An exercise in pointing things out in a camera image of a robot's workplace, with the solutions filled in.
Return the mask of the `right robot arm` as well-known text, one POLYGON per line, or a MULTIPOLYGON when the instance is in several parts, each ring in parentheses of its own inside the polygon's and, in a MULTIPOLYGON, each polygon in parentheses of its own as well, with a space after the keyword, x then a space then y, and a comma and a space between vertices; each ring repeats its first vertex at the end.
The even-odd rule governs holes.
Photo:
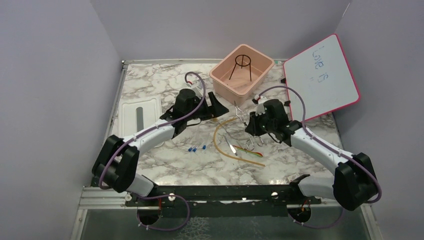
POLYGON ((249 113, 245 132, 254 136, 269 135, 275 142, 304 152, 323 165, 332 177, 307 175, 291 182, 289 199, 300 204, 308 197, 336 200, 353 211, 381 196, 381 187, 371 163, 364 153, 353 154, 316 136, 302 122, 289 120, 283 103, 266 100, 249 113))

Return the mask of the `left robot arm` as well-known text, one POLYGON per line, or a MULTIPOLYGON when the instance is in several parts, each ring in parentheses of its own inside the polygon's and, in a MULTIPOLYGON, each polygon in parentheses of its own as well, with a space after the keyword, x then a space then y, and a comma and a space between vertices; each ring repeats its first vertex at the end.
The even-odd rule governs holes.
POLYGON ((225 115, 229 109, 221 104, 213 92, 208 92, 210 104, 199 92, 184 88, 179 91, 174 105, 149 128, 124 138, 109 136, 92 167, 102 189, 112 188, 118 193, 138 195, 144 205, 157 200, 155 183, 136 173, 139 157, 154 147, 182 133, 191 120, 206 121, 225 115))

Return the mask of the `metal crucible tongs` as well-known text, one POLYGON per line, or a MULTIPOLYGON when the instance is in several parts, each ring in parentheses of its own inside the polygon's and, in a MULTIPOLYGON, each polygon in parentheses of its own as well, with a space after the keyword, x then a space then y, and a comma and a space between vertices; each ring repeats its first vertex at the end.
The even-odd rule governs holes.
MULTIPOLYGON (((247 124, 244 112, 237 105, 236 101, 233 102, 233 105, 234 105, 234 108, 235 108, 236 116, 240 119, 244 128, 246 128, 248 126, 248 124, 247 124)), ((264 141, 262 140, 262 138, 260 136, 253 136, 252 134, 247 133, 246 131, 245 131, 245 133, 248 136, 248 139, 245 142, 245 146, 246 146, 247 150, 253 151, 255 149, 255 145, 257 145, 259 147, 264 146, 264 141)))

